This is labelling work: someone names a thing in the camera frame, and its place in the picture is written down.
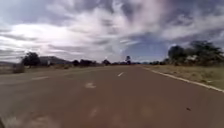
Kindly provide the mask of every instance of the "tree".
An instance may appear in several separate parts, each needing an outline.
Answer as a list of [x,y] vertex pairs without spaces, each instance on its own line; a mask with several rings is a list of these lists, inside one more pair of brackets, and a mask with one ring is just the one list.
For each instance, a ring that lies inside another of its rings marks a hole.
[[23,58],[23,64],[25,66],[38,66],[40,64],[40,58],[35,52],[28,52]]
[[224,61],[221,48],[214,46],[211,42],[193,41],[190,43],[190,46],[188,55],[195,56],[197,65],[211,66]]
[[185,53],[185,49],[181,46],[173,46],[168,51],[169,59],[171,63],[175,65],[183,64],[186,60],[187,54]]
[[74,66],[79,66],[79,61],[78,60],[74,60],[73,62],[72,62],[72,64],[74,65]]
[[126,63],[128,64],[128,65],[130,65],[131,64],[131,57],[130,56],[126,56]]
[[102,61],[102,64],[108,66],[108,65],[110,65],[111,63],[110,63],[110,61],[108,61],[107,59],[105,59],[104,61]]

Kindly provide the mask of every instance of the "distant tree line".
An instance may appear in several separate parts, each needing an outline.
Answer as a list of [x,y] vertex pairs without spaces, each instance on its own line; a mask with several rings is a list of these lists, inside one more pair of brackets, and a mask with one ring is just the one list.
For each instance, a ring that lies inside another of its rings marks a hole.
[[224,55],[220,47],[208,41],[193,41],[189,47],[173,46],[168,51],[168,58],[151,62],[151,65],[186,65],[217,66],[224,65]]

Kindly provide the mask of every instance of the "grass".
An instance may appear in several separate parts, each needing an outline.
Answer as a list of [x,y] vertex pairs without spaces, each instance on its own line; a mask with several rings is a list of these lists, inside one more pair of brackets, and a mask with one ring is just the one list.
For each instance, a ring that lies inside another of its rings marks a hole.
[[224,67],[149,66],[149,68],[188,80],[224,89]]

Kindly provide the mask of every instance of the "white road marking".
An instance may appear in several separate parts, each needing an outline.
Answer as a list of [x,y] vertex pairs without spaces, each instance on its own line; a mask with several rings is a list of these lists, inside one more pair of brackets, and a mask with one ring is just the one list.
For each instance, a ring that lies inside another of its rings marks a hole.
[[48,76],[43,76],[43,77],[34,77],[32,80],[43,80],[49,78]]
[[198,86],[202,86],[202,87],[205,87],[205,88],[208,88],[208,89],[213,89],[213,90],[224,93],[224,90],[213,87],[213,86],[210,86],[210,85],[202,84],[202,83],[195,82],[195,81],[190,81],[190,80],[187,80],[187,79],[184,79],[184,78],[176,77],[176,76],[173,76],[173,75],[170,75],[170,74],[161,73],[161,72],[151,70],[151,69],[148,69],[148,68],[144,68],[144,69],[148,70],[148,71],[151,71],[153,73],[156,73],[156,74],[160,74],[160,75],[170,77],[170,78],[173,78],[173,79],[176,79],[176,80],[181,80],[181,81],[184,81],[184,82],[187,82],[187,83],[195,84],[195,85],[198,85]]
[[118,74],[117,76],[120,77],[124,74],[124,72],[121,72],[120,74]]
[[85,84],[85,88],[93,89],[96,88],[96,86],[93,85],[93,82],[89,82]]

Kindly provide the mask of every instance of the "hill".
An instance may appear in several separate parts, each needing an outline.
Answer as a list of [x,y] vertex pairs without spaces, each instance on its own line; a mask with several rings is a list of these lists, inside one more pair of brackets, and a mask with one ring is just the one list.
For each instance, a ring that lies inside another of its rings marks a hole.
[[71,64],[70,61],[67,61],[55,56],[40,56],[39,58],[42,64],[46,64],[48,62],[52,64]]

